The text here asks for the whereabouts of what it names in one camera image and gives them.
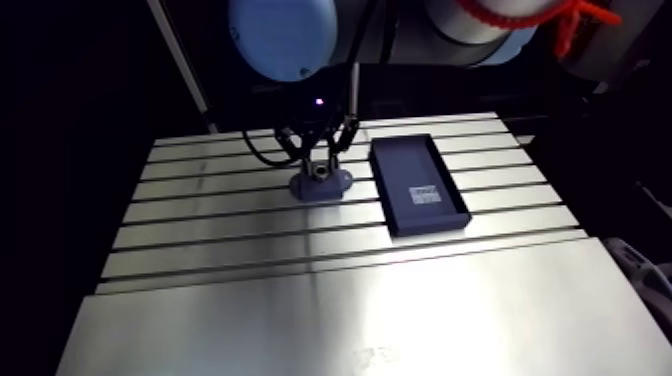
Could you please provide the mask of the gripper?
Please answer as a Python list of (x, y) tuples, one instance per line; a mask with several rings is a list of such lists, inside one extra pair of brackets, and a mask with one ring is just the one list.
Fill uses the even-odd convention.
[[(282, 108), (277, 141), (287, 159), (280, 166), (300, 163), (300, 173), (309, 175), (314, 134), (327, 128), (327, 171), (339, 168), (338, 154), (347, 151), (360, 128), (357, 115), (360, 85), (346, 78), (311, 78), (288, 87)], [(291, 137), (297, 136), (296, 146)]]

